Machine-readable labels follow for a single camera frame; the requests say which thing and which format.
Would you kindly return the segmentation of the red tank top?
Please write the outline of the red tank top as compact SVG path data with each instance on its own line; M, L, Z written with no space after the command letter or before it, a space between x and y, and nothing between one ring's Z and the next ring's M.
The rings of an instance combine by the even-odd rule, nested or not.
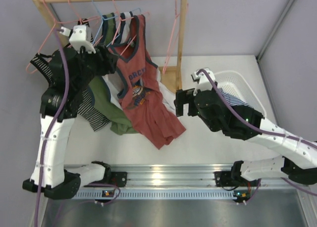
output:
M131 41L109 46L118 56L117 73L123 89L117 95L132 127L157 149L169 145L185 132L179 119L163 104L157 81L158 67L146 50L144 15L131 18Z

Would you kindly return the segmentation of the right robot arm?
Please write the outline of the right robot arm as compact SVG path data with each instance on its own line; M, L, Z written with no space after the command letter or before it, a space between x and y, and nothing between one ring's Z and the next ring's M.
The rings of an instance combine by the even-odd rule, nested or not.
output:
M252 185L262 178L288 178L293 182L312 185L317 182L317 144L287 133L264 115L245 105L228 108L214 89L194 92L177 90L174 101L176 116L198 116L212 132L262 145L279 156L259 161L236 161L230 171L215 174L217 186Z

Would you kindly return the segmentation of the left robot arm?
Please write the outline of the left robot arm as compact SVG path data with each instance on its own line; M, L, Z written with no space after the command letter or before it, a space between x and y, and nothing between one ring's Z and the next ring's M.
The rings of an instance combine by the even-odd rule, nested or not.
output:
M83 92L96 76L115 72L117 56L104 45L94 53L72 47L56 50L52 55L36 54L31 60L46 78L49 87L41 97L41 138L34 171L22 188L43 193L45 197L71 199L79 188L97 182L110 184L111 168L101 161L67 171L65 152L71 128L83 103Z

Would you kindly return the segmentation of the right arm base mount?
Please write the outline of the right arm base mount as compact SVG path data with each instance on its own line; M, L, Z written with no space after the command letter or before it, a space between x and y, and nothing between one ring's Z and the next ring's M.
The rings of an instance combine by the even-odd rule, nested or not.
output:
M256 187L259 184L259 180L248 181L243 178L241 175L241 167L244 164L244 161L236 161L231 167L230 171L217 171L214 172L215 184L217 187L232 187L229 190L234 190L238 187Z

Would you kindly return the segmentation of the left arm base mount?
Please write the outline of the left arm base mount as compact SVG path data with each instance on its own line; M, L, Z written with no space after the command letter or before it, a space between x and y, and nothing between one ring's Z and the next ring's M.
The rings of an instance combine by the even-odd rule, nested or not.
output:
M127 172L113 172L111 166L101 161L93 161L79 168L81 187L102 187L114 185L125 187Z

